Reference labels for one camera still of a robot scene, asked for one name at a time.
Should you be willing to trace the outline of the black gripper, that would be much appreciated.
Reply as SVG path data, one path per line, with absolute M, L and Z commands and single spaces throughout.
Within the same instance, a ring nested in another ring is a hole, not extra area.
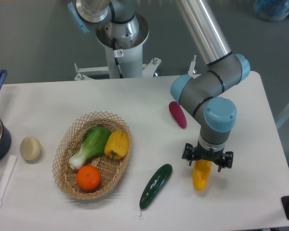
M 204 149 L 200 144 L 194 147 L 192 144 L 186 143 L 182 153 L 182 159 L 188 162 L 191 166 L 193 161 L 207 160 L 212 161 L 218 166 L 218 172 L 221 172 L 223 168 L 232 168 L 234 152 L 223 152 L 224 149 L 219 151 L 213 151 Z

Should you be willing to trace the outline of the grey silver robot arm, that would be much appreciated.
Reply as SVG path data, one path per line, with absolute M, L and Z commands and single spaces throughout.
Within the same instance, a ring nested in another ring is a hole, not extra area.
M 196 78 L 182 75 L 171 85 L 174 100 L 200 124 L 197 145 L 186 144 L 182 158 L 231 168 L 233 153 L 225 152 L 224 147 L 236 122 L 236 106 L 221 94 L 249 75 L 250 64 L 243 55 L 232 53 L 205 0 L 179 0 L 177 5 L 208 67 Z M 68 10 L 82 32 L 89 32 L 87 23 L 95 25 L 110 78 L 144 76 L 143 44 L 149 28 L 135 11 L 134 1 L 72 0 Z

